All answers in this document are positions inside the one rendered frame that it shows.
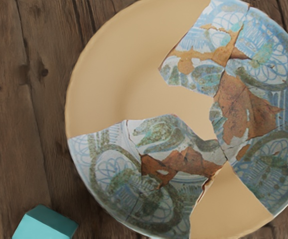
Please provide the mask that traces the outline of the tan plate with blue pattern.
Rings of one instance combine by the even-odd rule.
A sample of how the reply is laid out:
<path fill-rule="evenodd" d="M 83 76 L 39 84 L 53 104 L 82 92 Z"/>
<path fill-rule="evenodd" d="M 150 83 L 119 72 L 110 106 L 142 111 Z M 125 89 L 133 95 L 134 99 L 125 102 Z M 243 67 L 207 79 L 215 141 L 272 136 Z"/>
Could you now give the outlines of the tan plate with blue pattern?
<path fill-rule="evenodd" d="M 151 239 L 236 239 L 288 206 L 288 33 L 242 0 L 141 0 L 82 51 L 77 172 Z"/>

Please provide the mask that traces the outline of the teal block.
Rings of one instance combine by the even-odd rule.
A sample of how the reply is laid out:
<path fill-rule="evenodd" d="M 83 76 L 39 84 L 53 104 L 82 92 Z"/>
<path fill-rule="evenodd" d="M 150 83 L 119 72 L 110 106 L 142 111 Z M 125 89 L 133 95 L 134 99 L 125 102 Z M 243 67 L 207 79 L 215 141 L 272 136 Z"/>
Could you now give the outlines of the teal block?
<path fill-rule="evenodd" d="M 77 228 L 73 220 L 38 205 L 23 216 L 11 239 L 72 239 Z"/>

